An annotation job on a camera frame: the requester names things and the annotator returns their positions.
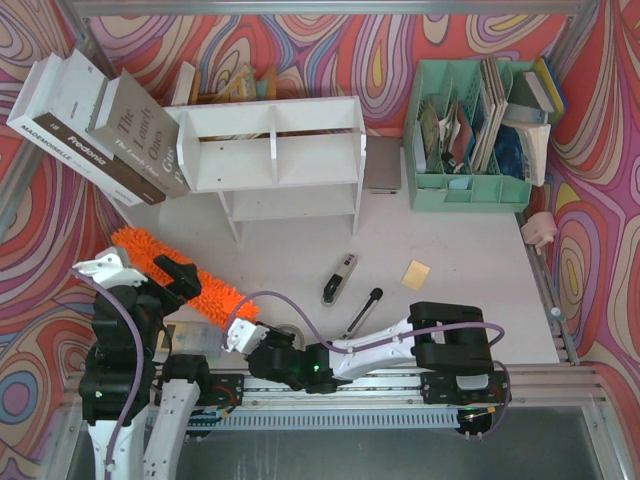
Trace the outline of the orange microfiber duster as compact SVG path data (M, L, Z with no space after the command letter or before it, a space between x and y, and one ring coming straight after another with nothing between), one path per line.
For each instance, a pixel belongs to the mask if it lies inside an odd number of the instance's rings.
M123 247L133 265L148 274L162 286L168 286L171 277L154 263L158 256L165 255L179 264L190 264L192 260L178 250L155 239L143 228L124 226L111 234L114 246ZM224 328L229 315L244 299L234 287L198 268L201 295L189 300L188 305L203 315L211 324Z

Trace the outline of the black silver pen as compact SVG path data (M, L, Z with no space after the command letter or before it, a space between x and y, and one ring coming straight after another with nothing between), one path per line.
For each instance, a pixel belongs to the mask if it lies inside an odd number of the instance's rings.
M348 340L355 336L361 325L371 314L372 310L379 303L380 299L383 296L383 290L379 287L374 288L364 301L364 303L359 307L355 315L350 320L347 327L344 329L343 333L340 336L341 340Z

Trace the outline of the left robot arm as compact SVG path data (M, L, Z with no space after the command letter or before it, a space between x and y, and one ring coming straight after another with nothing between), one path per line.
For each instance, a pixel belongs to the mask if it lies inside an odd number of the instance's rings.
M98 479L175 478L189 418L213 385L202 355L154 362L165 317L198 297L202 287L195 265L165 255L153 262L169 275L168 285L140 272L121 247L72 268L96 292L96 341L79 395Z

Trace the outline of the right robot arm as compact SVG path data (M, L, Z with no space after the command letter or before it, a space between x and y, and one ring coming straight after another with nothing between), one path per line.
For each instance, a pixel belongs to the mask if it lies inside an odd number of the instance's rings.
M494 371L491 347L504 335L477 307L418 302L383 330L303 349L294 346L292 334L259 322L238 350L255 378L307 394L333 394L375 370L408 363L453 380L487 377Z

